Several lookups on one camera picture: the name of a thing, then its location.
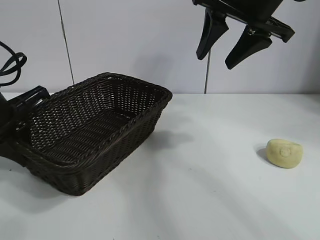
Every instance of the yellow soap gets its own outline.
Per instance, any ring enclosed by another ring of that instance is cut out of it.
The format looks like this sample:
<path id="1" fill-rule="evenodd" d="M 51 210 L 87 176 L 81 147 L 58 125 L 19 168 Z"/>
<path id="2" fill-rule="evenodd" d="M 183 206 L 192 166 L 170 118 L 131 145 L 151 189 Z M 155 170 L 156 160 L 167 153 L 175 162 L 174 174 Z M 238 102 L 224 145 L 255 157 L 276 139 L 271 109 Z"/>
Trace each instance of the yellow soap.
<path id="1" fill-rule="evenodd" d="M 284 139 L 272 139 L 266 145 L 268 160 L 282 168 L 295 168 L 302 160 L 302 145 Z"/>

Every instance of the basket rim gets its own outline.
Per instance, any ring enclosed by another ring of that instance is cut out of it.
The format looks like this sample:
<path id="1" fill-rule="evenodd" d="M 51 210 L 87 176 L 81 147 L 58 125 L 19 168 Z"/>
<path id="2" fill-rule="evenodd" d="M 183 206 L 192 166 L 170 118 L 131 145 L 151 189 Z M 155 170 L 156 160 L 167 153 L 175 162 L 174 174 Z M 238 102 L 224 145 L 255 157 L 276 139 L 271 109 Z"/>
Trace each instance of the basket rim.
<path id="1" fill-rule="evenodd" d="M 122 81 L 135 81 L 138 84 L 144 84 L 147 86 L 151 86 L 153 88 L 156 88 L 158 91 L 161 91 L 163 94 L 161 96 L 161 99 L 154 103 L 151 107 L 147 108 L 146 110 L 139 113 L 137 116 L 132 118 L 127 124 L 122 126 L 118 131 L 115 131 L 113 134 L 111 134 L 107 139 L 103 140 L 98 144 L 96 147 L 92 148 L 90 151 L 87 152 L 86 155 L 82 157 L 82 159 L 86 159 L 85 161 L 79 161 L 76 163 L 70 163 L 70 164 L 64 164 L 59 165 L 56 163 L 53 163 L 49 161 L 50 157 L 43 154 L 41 151 L 31 147 L 29 144 L 25 142 L 20 142 L 19 140 L 15 140 L 13 142 L 15 148 L 19 152 L 23 152 L 24 154 L 30 156 L 27 157 L 27 162 L 31 161 L 34 164 L 38 165 L 40 168 L 48 171 L 48 172 L 57 172 L 59 174 L 61 173 L 76 173 L 80 172 L 85 168 L 89 168 L 90 166 L 95 164 L 95 159 L 98 158 L 101 154 L 108 151 L 114 144 L 116 144 L 118 141 L 120 141 L 123 137 L 125 137 L 129 132 L 134 130 L 137 126 L 139 126 L 141 123 L 145 121 L 145 119 L 148 119 L 151 117 L 154 112 L 162 111 L 168 102 L 172 99 L 173 94 L 165 87 L 150 83 L 135 77 L 118 74 L 118 73 L 110 73 L 110 72 L 104 72 L 100 73 L 96 76 L 90 77 L 82 82 L 79 82 L 73 86 L 69 86 L 68 88 L 58 91 L 51 95 L 49 99 L 45 99 L 42 101 L 37 107 L 41 107 L 43 104 L 51 101 L 55 101 L 58 99 L 61 99 L 61 97 L 67 96 L 68 93 L 71 91 L 75 91 L 78 88 L 83 88 L 85 85 L 88 85 L 92 83 L 93 81 L 99 80 L 101 78 L 115 78 L 115 77 L 121 77 Z"/>

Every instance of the wicker basket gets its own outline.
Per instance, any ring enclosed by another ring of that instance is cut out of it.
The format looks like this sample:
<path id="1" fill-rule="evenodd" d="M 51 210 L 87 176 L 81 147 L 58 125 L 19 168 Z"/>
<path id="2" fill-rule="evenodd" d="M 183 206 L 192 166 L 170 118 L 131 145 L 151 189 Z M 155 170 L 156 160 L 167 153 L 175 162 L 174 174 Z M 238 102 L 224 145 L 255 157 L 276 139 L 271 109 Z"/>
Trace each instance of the wicker basket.
<path id="1" fill-rule="evenodd" d="M 146 140 L 171 98 L 164 87 L 102 73 L 36 105 L 19 123 L 29 138 L 7 143 L 33 175 L 79 196 Z"/>

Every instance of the black cable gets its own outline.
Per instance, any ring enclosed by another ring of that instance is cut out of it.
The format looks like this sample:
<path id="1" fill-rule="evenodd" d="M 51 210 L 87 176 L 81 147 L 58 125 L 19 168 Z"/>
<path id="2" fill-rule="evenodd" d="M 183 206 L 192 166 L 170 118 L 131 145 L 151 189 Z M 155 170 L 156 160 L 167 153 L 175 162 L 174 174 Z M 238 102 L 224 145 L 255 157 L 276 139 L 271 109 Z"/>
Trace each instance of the black cable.
<path id="1" fill-rule="evenodd" d="M 10 47 L 5 45 L 2 41 L 0 41 L 0 46 L 3 47 L 12 55 L 8 59 L 8 61 L 6 61 L 6 63 L 3 65 L 3 67 L 0 69 L 0 77 L 16 72 L 16 76 L 12 81 L 6 82 L 6 83 L 0 83 L 0 87 L 5 87 L 5 86 L 12 85 L 18 81 L 21 75 L 21 67 L 26 63 L 27 57 L 22 52 L 15 53 Z M 16 65 L 7 69 L 13 62 L 16 62 Z"/>

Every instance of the white tabletop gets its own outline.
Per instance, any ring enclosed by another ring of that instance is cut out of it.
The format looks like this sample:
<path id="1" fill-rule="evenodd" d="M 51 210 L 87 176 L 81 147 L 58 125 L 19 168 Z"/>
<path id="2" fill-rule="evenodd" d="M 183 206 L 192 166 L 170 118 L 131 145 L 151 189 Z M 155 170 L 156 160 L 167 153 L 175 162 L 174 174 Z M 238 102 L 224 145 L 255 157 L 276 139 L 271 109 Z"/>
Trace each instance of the white tabletop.
<path id="1" fill-rule="evenodd" d="M 298 167 L 265 160 L 273 138 L 303 145 Z M 175 94 L 83 196 L 1 158 L 0 239 L 319 240 L 319 158 L 320 96 Z"/>

